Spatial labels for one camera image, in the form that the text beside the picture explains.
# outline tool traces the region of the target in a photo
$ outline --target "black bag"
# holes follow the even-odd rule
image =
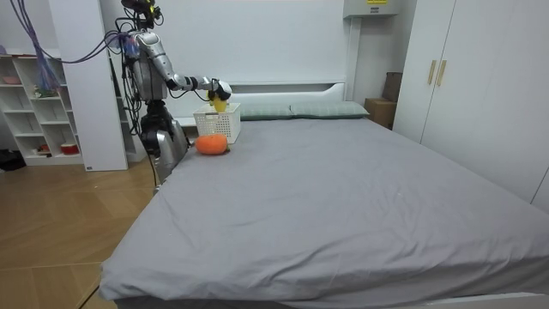
[[[14,171],[26,166],[20,151],[0,150],[0,169]]]

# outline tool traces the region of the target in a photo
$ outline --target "wardrobe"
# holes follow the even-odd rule
[[[394,131],[549,211],[549,1],[418,0]]]

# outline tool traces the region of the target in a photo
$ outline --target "wooden floor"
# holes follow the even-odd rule
[[[122,172],[0,174],[0,308],[76,309],[153,188],[148,161]],[[85,308],[116,307],[95,295]]]

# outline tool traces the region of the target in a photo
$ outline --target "wall-mounted box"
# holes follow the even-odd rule
[[[399,0],[345,0],[343,18],[391,17],[398,15]]]

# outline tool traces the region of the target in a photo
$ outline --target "gold handle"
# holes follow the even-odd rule
[[[429,79],[427,80],[427,85],[432,84],[432,76],[435,74],[435,67],[437,67],[437,60],[431,61],[431,70],[429,71]]]
[[[440,87],[440,85],[443,84],[443,76],[444,71],[446,70],[446,60],[443,60],[443,62],[440,64],[440,71],[438,72],[438,78],[437,78],[437,86]]]

